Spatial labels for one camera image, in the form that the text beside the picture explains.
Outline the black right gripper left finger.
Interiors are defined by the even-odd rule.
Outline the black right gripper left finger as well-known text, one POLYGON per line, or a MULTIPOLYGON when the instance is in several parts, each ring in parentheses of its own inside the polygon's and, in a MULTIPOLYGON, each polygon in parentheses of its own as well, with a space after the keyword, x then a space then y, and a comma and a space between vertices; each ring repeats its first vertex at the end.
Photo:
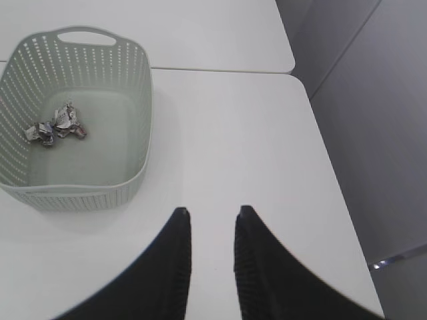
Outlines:
POLYGON ((119 276, 60 319, 184 319, 191 279, 191 219, 177 207, 119 276))

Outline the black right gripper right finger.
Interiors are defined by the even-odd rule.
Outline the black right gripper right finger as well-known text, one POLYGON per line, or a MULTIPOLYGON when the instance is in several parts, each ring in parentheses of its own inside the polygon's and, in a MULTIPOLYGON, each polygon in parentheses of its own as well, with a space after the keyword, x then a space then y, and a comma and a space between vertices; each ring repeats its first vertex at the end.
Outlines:
POLYGON ((242 319, 378 319, 301 264, 255 209, 236 218, 234 274, 242 319))

